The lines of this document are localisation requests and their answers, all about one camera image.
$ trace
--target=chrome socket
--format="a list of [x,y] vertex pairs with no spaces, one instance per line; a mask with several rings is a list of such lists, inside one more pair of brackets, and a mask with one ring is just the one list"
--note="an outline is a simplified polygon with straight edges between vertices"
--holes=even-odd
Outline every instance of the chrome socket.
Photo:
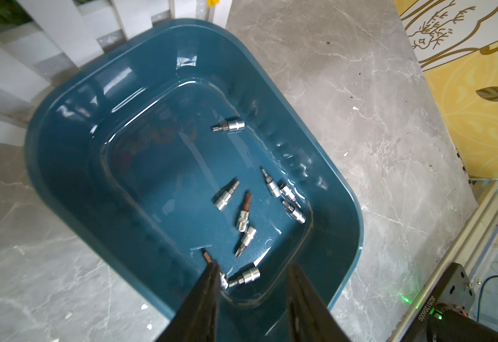
[[258,267],[253,267],[252,269],[243,272],[242,275],[239,276],[239,278],[237,278],[236,280],[231,281],[228,284],[228,287],[232,287],[239,284],[247,284],[259,278],[260,278],[260,270],[258,269]]
[[230,200],[232,199],[233,192],[236,191],[237,187],[239,186],[239,181],[236,180],[235,183],[230,187],[230,189],[225,190],[225,192],[218,197],[217,201],[215,202],[215,207],[218,208],[218,210],[222,211],[224,208],[228,205]]
[[294,195],[293,190],[291,190],[286,183],[280,184],[280,191],[283,194],[283,196],[285,196],[285,198],[296,204],[298,208],[302,208],[300,204],[298,204],[298,201],[296,200],[296,196]]
[[241,131],[245,128],[245,121],[241,119],[226,121],[223,125],[218,125],[213,127],[213,132],[225,131],[225,132],[235,132]]
[[281,201],[285,209],[289,212],[289,214],[297,220],[299,223],[306,222],[306,217],[302,214],[298,209],[294,208],[292,205],[288,204],[286,201]]

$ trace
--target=white railing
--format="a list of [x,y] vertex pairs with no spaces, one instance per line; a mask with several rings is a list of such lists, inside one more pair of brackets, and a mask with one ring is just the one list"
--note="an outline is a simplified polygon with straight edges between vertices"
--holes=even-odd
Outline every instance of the white railing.
[[[121,30],[126,40],[152,28],[153,17],[196,17],[202,0],[17,0],[34,20],[0,33],[0,91],[35,108],[54,87],[34,67],[65,54],[77,67],[101,56],[98,39]],[[232,0],[209,9],[209,21],[226,26]],[[0,143],[24,144],[26,124],[0,113]]]

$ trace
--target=yellow wallpaper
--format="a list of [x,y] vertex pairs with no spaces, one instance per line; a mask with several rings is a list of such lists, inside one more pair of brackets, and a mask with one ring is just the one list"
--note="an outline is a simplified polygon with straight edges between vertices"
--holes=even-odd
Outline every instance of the yellow wallpaper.
[[[398,12],[416,0],[395,0]],[[473,177],[498,178],[498,42],[426,70],[424,75]]]

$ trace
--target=black cable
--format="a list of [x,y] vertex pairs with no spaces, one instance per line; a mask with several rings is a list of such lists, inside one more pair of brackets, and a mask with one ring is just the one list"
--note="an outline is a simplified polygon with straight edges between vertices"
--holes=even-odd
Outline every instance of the black cable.
[[479,313],[481,311],[481,298],[483,297],[483,290],[485,289],[485,285],[488,282],[488,280],[491,280],[493,278],[498,278],[498,275],[493,275],[486,278],[483,285],[481,286],[481,291],[479,293],[479,304],[477,305],[477,322],[479,321]]

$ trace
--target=metal bit tip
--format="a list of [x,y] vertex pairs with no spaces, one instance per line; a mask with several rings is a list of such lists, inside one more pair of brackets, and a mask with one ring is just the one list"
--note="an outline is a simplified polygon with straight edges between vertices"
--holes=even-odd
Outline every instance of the metal bit tip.
[[243,251],[247,248],[247,246],[245,245],[241,245],[238,249],[237,249],[237,252],[236,252],[236,258],[239,258],[239,256],[241,255],[241,253],[243,253]]

